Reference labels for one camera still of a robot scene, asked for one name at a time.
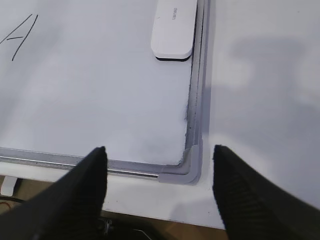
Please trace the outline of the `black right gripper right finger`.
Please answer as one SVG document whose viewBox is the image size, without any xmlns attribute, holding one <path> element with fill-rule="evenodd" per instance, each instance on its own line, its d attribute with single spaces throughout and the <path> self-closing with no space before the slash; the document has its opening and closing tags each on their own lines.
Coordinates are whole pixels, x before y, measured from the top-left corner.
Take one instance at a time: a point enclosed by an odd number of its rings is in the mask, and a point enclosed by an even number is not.
<svg viewBox="0 0 320 240">
<path fill-rule="evenodd" d="M 230 240 L 318 240 L 320 211 L 266 179 L 224 145 L 213 151 L 213 195 Z"/>
</svg>

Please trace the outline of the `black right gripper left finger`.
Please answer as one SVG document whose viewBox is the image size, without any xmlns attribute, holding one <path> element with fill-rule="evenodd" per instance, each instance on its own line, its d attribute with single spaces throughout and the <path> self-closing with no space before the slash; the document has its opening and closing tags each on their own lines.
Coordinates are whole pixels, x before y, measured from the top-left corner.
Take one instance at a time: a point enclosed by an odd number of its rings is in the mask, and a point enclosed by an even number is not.
<svg viewBox="0 0 320 240">
<path fill-rule="evenodd" d="M 97 147 L 49 188 L 0 217 L 2 240 L 99 240 L 107 154 Z"/>
</svg>

